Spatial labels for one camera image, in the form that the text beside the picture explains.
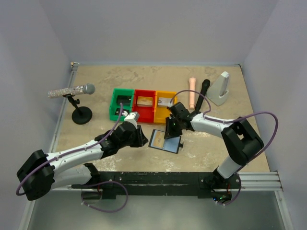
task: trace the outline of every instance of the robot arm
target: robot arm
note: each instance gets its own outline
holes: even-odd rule
[[[263,148],[263,142],[250,123],[244,119],[231,123],[197,112],[190,113],[181,102],[169,108],[166,118],[165,139],[182,135],[182,130],[206,132],[224,140],[229,156],[213,174],[228,179],[243,168]]]
[[[17,172],[20,182],[31,174],[23,184],[28,200],[38,199],[57,187],[91,183],[97,179],[97,176],[99,177],[99,173],[92,164],[87,164],[88,161],[114,155],[125,146],[132,148],[144,146],[148,139],[144,136],[141,126],[137,125],[138,118],[137,112],[130,113],[103,141],[109,131],[76,148],[47,154],[42,150],[32,153]],[[45,165],[32,174],[32,171],[42,164]]]

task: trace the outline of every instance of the white wall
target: white wall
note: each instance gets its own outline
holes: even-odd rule
[[[279,0],[243,64],[254,111],[270,110],[280,121],[267,151],[278,170],[295,229],[307,226],[307,1]],[[257,119],[267,140],[272,118]]]
[[[242,63],[278,0],[40,0],[85,63]]]
[[[30,154],[48,150],[62,100],[50,89],[67,86],[69,59],[36,0],[0,6],[0,226],[17,229],[26,198],[16,173]]]

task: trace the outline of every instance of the microphone stand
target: microphone stand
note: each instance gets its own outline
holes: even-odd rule
[[[93,113],[90,108],[85,106],[78,107],[78,104],[80,104],[79,99],[73,99],[71,94],[64,95],[63,97],[66,97],[72,106],[75,107],[75,110],[71,115],[72,121],[74,123],[78,125],[84,125],[92,119]]]

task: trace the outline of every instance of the pink cylinder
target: pink cylinder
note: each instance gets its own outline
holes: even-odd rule
[[[195,91],[196,78],[190,78],[189,83],[190,83],[190,90]],[[195,93],[190,92],[189,108],[194,109],[194,107],[195,107]]]

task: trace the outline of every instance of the table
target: table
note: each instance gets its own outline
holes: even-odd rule
[[[204,79],[213,83],[227,71],[230,74],[230,95],[227,101],[216,106],[211,103],[211,116],[234,119],[253,112],[243,75],[239,66],[79,66],[73,85],[92,83],[96,91],[92,95],[80,95],[80,106],[87,106],[93,112],[92,120],[77,125],[71,120],[74,108],[69,104],[63,116],[57,151],[82,145],[111,129],[114,121],[109,120],[109,106],[114,88],[144,89],[178,92],[189,88],[188,79],[195,77],[196,90],[200,91]],[[178,95],[178,101],[189,107],[189,93]],[[203,103],[201,111],[208,105]],[[249,122],[258,131],[255,118]],[[145,136],[150,139],[152,130],[164,130],[164,125],[143,123]],[[178,154],[149,148],[125,147],[117,154],[94,161],[99,171],[148,171],[148,172],[211,172],[228,156],[221,138],[201,132],[183,131]],[[243,172],[269,172],[265,154],[249,163]]]

